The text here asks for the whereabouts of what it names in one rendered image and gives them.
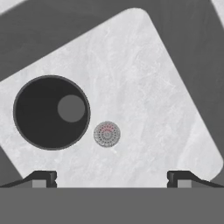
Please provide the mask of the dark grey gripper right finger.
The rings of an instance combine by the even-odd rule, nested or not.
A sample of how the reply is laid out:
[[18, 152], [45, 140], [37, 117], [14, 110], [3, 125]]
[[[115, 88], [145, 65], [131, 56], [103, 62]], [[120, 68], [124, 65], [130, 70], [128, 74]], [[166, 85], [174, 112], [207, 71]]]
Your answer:
[[167, 180], [168, 188], [224, 188], [224, 185], [200, 179], [190, 171], [168, 171]]

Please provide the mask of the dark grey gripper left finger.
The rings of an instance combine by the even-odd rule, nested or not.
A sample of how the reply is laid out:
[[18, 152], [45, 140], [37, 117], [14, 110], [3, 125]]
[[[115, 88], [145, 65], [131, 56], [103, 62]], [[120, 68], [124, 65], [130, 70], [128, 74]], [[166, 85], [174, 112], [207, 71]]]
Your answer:
[[26, 178], [1, 185], [1, 188], [56, 188], [56, 171], [33, 171]]

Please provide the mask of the round metal sink drain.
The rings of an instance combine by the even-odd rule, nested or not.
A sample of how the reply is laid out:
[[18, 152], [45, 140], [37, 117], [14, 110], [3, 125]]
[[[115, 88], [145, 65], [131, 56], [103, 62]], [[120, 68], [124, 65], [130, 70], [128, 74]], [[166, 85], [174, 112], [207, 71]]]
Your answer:
[[115, 146], [120, 138], [121, 131], [114, 122], [101, 122], [94, 129], [94, 140], [104, 148]]

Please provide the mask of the grey sink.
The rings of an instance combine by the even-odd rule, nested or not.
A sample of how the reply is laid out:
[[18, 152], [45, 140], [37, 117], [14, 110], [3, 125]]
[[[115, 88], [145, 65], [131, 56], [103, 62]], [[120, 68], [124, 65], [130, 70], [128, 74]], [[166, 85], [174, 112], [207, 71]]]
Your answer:
[[[91, 110], [62, 150], [28, 143], [13, 120], [23, 85], [75, 82]], [[94, 140], [110, 121], [109, 148]], [[0, 186], [56, 171], [61, 187], [163, 187], [168, 171], [224, 170], [224, 28], [212, 0], [0, 0]]]

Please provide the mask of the black round cup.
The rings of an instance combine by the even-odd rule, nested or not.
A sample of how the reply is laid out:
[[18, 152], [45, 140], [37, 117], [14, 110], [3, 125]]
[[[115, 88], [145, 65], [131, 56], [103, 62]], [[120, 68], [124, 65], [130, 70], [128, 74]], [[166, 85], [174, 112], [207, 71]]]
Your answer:
[[87, 131], [90, 116], [83, 90], [58, 75], [30, 80], [13, 103], [13, 120], [19, 134], [29, 144], [47, 151], [76, 144]]

